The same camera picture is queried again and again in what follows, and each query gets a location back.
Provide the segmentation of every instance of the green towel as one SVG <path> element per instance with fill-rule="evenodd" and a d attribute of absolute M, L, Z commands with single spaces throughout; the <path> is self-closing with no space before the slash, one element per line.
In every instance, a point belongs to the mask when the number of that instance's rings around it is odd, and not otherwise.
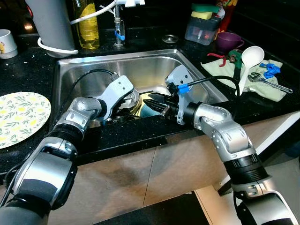
<path fill-rule="evenodd" d="M 202 64 L 203 68 L 209 72 L 212 76 L 229 76 L 229 77 L 233 77 L 233 73 L 234 73 L 234 63 L 230 63 L 229 60 L 226 60 L 226 65 L 223 67 L 219 67 L 219 65 L 221 65 L 223 63 L 223 59 L 219 59 L 213 62 L 209 62 L 206 64 Z M 273 61 L 273 60 L 263 60 L 262 63 L 267 64 L 267 63 L 274 63 L 276 66 L 278 66 L 279 68 L 282 66 L 281 62 L 277 62 L 277 61 Z M 242 64 L 242 68 L 241 68 L 241 75 L 244 73 L 245 70 L 245 66 L 244 64 Z M 250 69 L 250 73 L 252 72 L 257 72 L 260 73 L 263 76 L 263 73 L 266 72 L 267 69 L 263 68 L 263 67 L 259 67 L 259 65 L 256 65 L 255 67 L 252 67 Z M 231 88 L 235 89 L 235 85 L 229 81 L 229 80 L 219 80 L 220 82 L 222 82 L 223 84 L 228 85 Z M 273 83 L 278 83 L 277 78 L 276 77 L 271 77 L 268 79 L 268 81 L 271 81 Z M 285 95 L 286 93 L 278 90 L 276 88 L 271 87 L 270 85 L 263 83 L 263 82 L 250 82 L 248 79 L 246 81 L 245 84 L 245 88 L 243 91 L 252 91 L 252 92 L 256 92 L 257 94 L 259 94 L 262 97 L 268 98 L 272 101 L 275 102 L 279 102 Z"/>

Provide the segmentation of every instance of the floral plate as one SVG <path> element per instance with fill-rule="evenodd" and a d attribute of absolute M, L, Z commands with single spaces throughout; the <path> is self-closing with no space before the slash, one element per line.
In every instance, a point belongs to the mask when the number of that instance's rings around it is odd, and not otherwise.
<path fill-rule="evenodd" d="M 49 100 L 33 92 L 0 97 L 0 149 L 17 144 L 37 132 L 50 116 Z"/>

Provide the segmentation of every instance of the white hose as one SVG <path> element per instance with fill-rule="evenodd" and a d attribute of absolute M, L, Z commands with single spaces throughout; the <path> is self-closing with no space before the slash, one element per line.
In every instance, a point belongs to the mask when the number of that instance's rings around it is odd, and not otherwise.
<path fill-rule="evenodd" d="M 43 45 L 42 44 L 42 39 L 40 37 L 37 40 L 37 44 L 41 48 L 44 48 L 44 49 L 46 49 L 48 51 L 51 51 L 51 52 L 64 53 L 64 54 L 78 54 L 78 50 L 76 50 L 76 49 L 74 49 L 74 50 L 62 50 L 62 49 L 59 49 L 59 48 L 51 48 L 51 47 L 48 47 L 46 45 Z"/>
<path fill-rule="evenodd" d="M 94 17 L 94 16 L 100 15 L 100 14 L 102 14 L 102 13 L 105 13 L 105 12 L 108 11 L 109 9 L 113 8 L 115 5 L 116 5 L 116 2 L 113 1 L 111 4 L 109 4 L 109 5 L 106 6 L 105 8 L 103 8 L 103 9 L 101 9 L 101 10 L 95 12 L 95 13 L 92 13 L 92 14 L 89 14 L 89 15 L 85 15 L 85 16 L 83 16 L 83 17 L 80 17 L 80 18 L 76 19 L 76 20 L 72 20 L 72 21 L 70 22 L 70 24 L 73 25 L 73 24 L 75 24 L 75 23 L 79 23 L 79 22 L 81 22 L 81 21 L 83 21 L 83 20 L 86 20 L 86 19 L 89 19 L 89 18 L 91 18 L 91 17 Z"/>

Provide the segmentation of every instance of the white mug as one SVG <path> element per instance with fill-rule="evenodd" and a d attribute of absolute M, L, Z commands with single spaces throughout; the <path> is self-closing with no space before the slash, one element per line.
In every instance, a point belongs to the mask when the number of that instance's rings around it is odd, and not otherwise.
<path fill-rule="evenodd" d="M 10 30 L 0 30 L 0 59 L 9 59 L 18 54 L 17 45 Z"/>

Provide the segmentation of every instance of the black countertop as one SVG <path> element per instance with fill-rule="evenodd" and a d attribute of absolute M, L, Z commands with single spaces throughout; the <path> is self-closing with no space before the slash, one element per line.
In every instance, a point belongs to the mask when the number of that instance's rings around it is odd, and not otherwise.
<path fill-rule="evenodd" d="M 135 38 L 129 40 L 127 46 L 121 49 L 113 46 L 113 39 L 107 39 L 99 49 L 92 52 L 80 50 L 79 55 L 74 58 L 176 48 L 205 76 L 210 76 L 201 67 L 200 62 L 215 60 L 206 57 L 207 53 L 213 51 L 213 45 L 203 46 L 186 40 L 181 40 L 175 45 L 167 45 L 161 41 L 161 36 L 150 35 L 148 39 L 144 37 L 144 34 L 141 37 L 137 31 Z M 28 42 L 27 45 L 30 46 L 30 42 L 36 43 L 36 37 L 31 37 L 30 41 L 25 38 L 23 42 Z M 265 59 L 277 58 L 266 53 Z M 37 47 L 21 49 L 14 58 L 1 60 L 0 96 L 18 91 L 32 91 L 44 95 L 51 101 L 53 68 L 56 60 Z M 214 81 L 212 83 L 229 99 L 228 102 L 217 105 L 235 114 L 235 120 L 242 125 L 300 110 L 300 73 L 288 64 L 284 64 L 281 71 L 281 75 L 278 76 L 279 83 L 291 87 L 294 93 L 287 94 L 280 102 L 270 101 L 255 93 L 244 93 L 237 103 L 233 89 Z M 28 139 L 0 150 L 0 178 L 39 144 L 47 134 L 48 127 L 49 124 L 46 123 Z M 91 128 L 79 149 L 77 164 L 83 165 L 202 134 L 190 127 L 182 127 L 175 122 L 164 120 L 160 116 L 132 120 L 121 125 Z"/>

